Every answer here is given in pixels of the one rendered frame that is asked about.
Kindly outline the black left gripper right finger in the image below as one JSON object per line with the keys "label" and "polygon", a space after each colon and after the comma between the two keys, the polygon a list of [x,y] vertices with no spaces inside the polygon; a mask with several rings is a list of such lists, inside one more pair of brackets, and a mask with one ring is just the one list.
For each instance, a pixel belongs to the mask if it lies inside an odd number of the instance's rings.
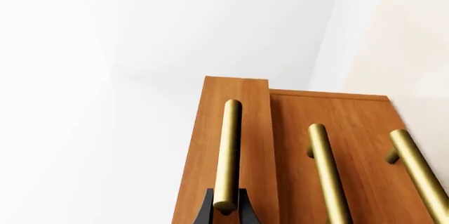
{"label": "black left gripper right finger", "polygon": [[239,189],[239,221],[240,224],[260,224],[260,221],[250,203],[246,189]]}

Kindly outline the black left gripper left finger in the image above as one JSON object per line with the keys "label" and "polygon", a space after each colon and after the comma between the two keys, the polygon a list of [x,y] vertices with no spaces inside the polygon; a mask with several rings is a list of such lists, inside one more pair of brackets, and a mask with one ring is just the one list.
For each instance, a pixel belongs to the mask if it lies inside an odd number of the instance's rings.
{"label": "black left gripper left finger", "polygon": [[213,188],[207,188],[201,207],[192,224],[213,224]]}

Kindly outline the wooden cabinet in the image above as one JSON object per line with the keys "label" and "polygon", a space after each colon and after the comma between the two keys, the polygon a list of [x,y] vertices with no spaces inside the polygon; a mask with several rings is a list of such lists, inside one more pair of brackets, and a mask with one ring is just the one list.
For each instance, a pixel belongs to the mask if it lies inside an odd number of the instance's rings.
{"label": "wooden cabinet", "polygon": [[283,90],[271,90],[270,95],[298,95],[307,97],[329,97],[329,98],[348,98],[348,99],[366,99],[366,100],[379,100],[379,101],[390,101],[388,97],[383,95],[354,95],[345,93],[317,93],[310,91],[283,91]]}

